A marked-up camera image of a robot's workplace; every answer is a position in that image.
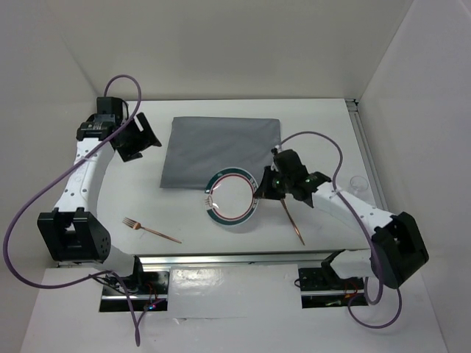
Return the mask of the aluminium rail front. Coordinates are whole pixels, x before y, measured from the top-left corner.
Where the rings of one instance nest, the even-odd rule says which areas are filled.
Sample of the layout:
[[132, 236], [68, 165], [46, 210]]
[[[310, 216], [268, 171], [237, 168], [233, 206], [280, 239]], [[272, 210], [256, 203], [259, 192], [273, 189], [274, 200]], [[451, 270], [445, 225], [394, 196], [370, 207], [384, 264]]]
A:
[[[320, 266], [320, 263], [333, 256], [336, 253], [347, 253], [341, 255], [347, 257], [348, 263], [354, 260], [360, 260], [360, 256], [366, 259], [370, 266], [372, 254], [370, 250], [326, 250], [326, 251], [295, 251], [295, 252], [251, 252], [251, 253], [226, 253], [226, 254], [159, 254], [159, 255], [141, 255], [136, 256], [143, 268], [143, 271], [157, 271], [164, 268], [178, 267], [217, 267], [233, 265], [279, 265], [279, 264], [297, 264], [299, 266]], [[123, 257], [119, 258], [118, 264], [112, 264], [109, 261], [104, 264], [86, 263], [86, 262], [57, 262], [58, 267], [77, 267], [96, 268], [99, 271], [104, 269], [124, 270]]]

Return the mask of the aluminium rail right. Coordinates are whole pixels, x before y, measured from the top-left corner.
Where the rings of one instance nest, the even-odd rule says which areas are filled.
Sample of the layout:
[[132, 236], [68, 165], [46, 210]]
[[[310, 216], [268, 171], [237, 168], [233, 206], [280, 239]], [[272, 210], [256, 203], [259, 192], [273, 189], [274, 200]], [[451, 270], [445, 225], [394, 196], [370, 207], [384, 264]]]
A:
[[367, 195], [362, 197], [366, 202], [375, 204], [376, 207], [390, 211], [390, 206], [386, 200], [386, 194], [383, 189], [377, 163], [373, 156], [372, 143], [367, 137], [366, 127], [359, 110], [359, 101], [356, 99], [342, 99], [350, 123], [351, 130], [355, 136], [353, 147], [347, 147], [347, 156], [344, 159], [346, 171], [341, 177], [342, 186], [349, 188], [350, 179], [353, 176], [362, 176], [369, 182]]

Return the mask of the copper knife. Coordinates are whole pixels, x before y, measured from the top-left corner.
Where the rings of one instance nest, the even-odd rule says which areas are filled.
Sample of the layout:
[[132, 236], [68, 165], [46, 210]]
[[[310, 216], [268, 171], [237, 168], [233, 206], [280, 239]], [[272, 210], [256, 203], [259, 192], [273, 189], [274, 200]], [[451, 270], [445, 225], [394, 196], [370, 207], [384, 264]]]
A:
[[284, 209], [286, 215], [288, 216], [288, 219], [289, 219], [289, 221], [290, 221], [290, 223], [291, 223], [291, 225], [292, 225], [292, 227], [293, 227], [293, 229], [294, 229], [294, 231], [295, 231], [295, 233], [296, 233], [298, 239], [300, 240], [301, 244], [302, 244], [303, 246], [305, 246], [305, 241], [303, 240], [302, 235], [301, 235], [301, 232], [300, 232], [298, 226], [296, 225], [294, 219], [292, 218], [291, 213], [290, 213], [289, 210], [288, 210], [288, 207], [287, 207], [287, 205], [286, 205], [285, 199], [281, 199], [281, 200], [280, 200], [280, 203], [281, 203], [281, 205], [283, 206], [283, 209]]

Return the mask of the copper fork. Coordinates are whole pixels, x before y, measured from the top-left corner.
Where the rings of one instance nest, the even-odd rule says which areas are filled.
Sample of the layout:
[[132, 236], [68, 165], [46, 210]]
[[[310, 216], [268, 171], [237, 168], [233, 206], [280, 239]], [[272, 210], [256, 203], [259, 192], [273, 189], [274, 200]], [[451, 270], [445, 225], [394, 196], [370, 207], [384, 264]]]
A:
[[163, 238], [163, 239], [166, 239], [166, 240], [170, 240], [174, 243], [178, 243], [178, 244], [182, 244], [183, 242], [181, 240], [178, 240], [176, 238], [173, 238], [173, 237], [170, 237], [168, 235], [165, 235], [161, 232], [158, 232], [156, 230], [153, 230], [153, 229], [150, 229], [148, 227], [144, 227], [141, 225], [141, 223], [135, 221], [135, 220], [132, 220], [130, 218], [127, 218], [125, 217], [122, 221], [123, 224], [125, 224], [127, 227], [131, 228], [131, 229], [134, 229], [134, 230], [140, 230], [142, 229], [143, 231], [145, 232], [148, 232], [148, 233], [151, 233], [153, 235], [157, 235], [158, 237], [160, 238]]

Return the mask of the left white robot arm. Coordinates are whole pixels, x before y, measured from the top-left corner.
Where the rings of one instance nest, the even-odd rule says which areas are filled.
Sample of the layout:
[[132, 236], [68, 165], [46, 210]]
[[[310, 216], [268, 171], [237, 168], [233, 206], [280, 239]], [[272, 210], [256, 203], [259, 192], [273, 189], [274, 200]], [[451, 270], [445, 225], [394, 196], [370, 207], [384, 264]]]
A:
[[41, 213], [37, 221], [53, 260], [112, 270], [128, 293], [137, 293], [145, 285], [141, 261], [112, 245], [110, 233], [98, 219], [97, 204], [107, 167], [115, 154], [126, 163], [141, 158], [145, 149], [161, 145], [146, 116], [139, 113], [137, 118], [129, 119], [124, 100], [97, 98], [96, 113], [77, 130], [76, 170], [52, 211]]

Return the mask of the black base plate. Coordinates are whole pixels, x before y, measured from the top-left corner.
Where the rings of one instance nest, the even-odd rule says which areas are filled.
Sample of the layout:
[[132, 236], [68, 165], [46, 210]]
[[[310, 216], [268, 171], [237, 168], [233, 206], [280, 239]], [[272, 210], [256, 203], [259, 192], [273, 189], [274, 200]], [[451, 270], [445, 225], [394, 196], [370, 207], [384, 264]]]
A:
[[[133, 310], [137, 312], [143, 312], [145, 309], [151, 312], [168, 310], [169, 271], [143, 271], [137, 279], [125, 277], [122, 280], [129, 292]], [[109, 274], [102, 275], [96, 282], [102, 286], [100, 313], [130, 311], [125, 291], [115, 277]]]
[[323, 268], [299, 268], [294, 285], [300, 289], [303, 309], [367, 306], [364, 281], [358, 277], [340, 279]]

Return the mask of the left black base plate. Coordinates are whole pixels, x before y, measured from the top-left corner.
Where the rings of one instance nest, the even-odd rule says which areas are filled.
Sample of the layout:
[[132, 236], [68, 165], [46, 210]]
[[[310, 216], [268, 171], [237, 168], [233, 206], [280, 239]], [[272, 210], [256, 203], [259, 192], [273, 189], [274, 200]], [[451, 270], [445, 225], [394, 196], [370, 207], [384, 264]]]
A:
[[[133, 310], [137, 312], [143, 312], [145, 309], [151, 312], [168, 310], [169, 271], [143, 271], [137, 279], [125, 277], [122, 280], [129, 292]], [[102, 275], [96, 282], [102, 286], [100, 313], [130, 311], [125, 291], [115, 277], [109, 274]]]

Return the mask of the white plate green red rim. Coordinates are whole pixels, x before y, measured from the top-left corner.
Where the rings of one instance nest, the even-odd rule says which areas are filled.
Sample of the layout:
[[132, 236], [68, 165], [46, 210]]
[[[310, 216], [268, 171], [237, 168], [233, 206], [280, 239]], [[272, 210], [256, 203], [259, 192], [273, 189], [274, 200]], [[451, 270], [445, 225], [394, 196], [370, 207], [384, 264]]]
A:
[[205, 212], [221, 227], [238, 227], [258, 208], [254, 194], [258, 183], [243, 168], [224, 168], [214, 174], [204, 190]]

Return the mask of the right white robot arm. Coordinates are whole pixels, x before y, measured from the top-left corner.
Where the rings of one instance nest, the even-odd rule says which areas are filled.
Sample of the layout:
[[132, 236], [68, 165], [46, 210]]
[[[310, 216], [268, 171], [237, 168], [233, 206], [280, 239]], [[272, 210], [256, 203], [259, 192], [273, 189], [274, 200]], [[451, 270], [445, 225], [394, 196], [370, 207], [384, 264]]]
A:
[[256, 199], [283, 200], [291, 195], [365, 235], [368, 249], [335, 251], [322, 262], [321, 279], [338, 288], [346, 279], [376, 277], [398, 289], [429, 260], [428, 250], [413, 216], [381, 210], [337, 188], [320, 173], [309, 173], [291, 150], [272, 150], [273, 163], [265, 167]]

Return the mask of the clear plastic cup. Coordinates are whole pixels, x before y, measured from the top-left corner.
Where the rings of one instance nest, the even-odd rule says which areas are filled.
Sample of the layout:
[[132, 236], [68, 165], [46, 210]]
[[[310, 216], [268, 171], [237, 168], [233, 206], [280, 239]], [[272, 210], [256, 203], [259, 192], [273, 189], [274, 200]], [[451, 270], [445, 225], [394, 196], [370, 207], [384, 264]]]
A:
[[359, 198], [367, 195], [369, 190], [369, 182], [363, 176], [353, 176], [350, 179], [349, 193]]

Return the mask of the grey cloth napkin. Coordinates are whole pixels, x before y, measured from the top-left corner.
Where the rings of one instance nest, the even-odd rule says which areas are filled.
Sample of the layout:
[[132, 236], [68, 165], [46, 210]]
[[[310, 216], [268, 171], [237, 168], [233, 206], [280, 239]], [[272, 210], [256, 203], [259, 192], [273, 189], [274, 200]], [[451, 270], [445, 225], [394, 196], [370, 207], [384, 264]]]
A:
[[202, 190], [225, 168], [242, 168], [261, 181], [280, 142], [273, 118], [175, 117], [160, 178], [161, 188]]

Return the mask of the aluminium rail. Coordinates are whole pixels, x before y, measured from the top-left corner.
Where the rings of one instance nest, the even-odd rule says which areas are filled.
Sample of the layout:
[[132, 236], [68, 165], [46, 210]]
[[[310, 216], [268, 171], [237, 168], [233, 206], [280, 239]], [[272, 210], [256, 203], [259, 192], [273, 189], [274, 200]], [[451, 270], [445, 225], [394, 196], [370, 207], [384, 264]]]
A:
[[386, 200], [386, 194], [383, 189], [377, 163], [373, 156], [372, 143], [367, 137], [366, 127], [359, 110], [359, 101], [356, 99], [342, 99], [350, 123], [351, 130], [355, 136], [353, 147], [347, 147], [347, 156], [344, 159], [346, 171], [341, 177], [342, 186], [349, 188], [350, 179], [353, 176], [362, 176], [369, 182], [367, 195], [362, 197], [366, 202], [375, 204], [376, 207], [390, 211], [390, 206]]
[[[136, 256], [143, 268], [143, 271], [157, 271], [164, 268], [178, 267], [217, 267], [233, 265], [279, 265], [279, 264], [297, 264], [299, 266], [320, 266], [320, 263], [333, 256], [336, 253], [347, 253], [341, 255], [347, 257], [348, 263], [354, 260], [360, 260], [360, 256], [366, 259], [370, 266], [372, 254], [370, 250], [326, 250], [326, 251], [295, 251], [295, 252], [251, 252], [251, 253], [226, 253], [226, 254], [159, 254], [159, 255], [141, 255]], [[99, 271], [104, 269], [124, 270], [123, 257], [119, 258], [118, 264], [112, 264], [109, 261], [104, 264], [86, 263], [86, 262], [57, 262], [58, 267], [77, 267], [96, 268]]]

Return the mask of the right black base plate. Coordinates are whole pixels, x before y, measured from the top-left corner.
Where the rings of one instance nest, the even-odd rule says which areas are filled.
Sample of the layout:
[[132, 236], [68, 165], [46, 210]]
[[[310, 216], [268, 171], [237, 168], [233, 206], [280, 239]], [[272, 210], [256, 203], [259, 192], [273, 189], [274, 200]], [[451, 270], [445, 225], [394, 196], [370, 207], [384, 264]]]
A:
[[358, 277], [340, 279], [323, 268], [299, 268], [294, 285], [300, 289], [303, 309], [367, 306], [364, 281]]

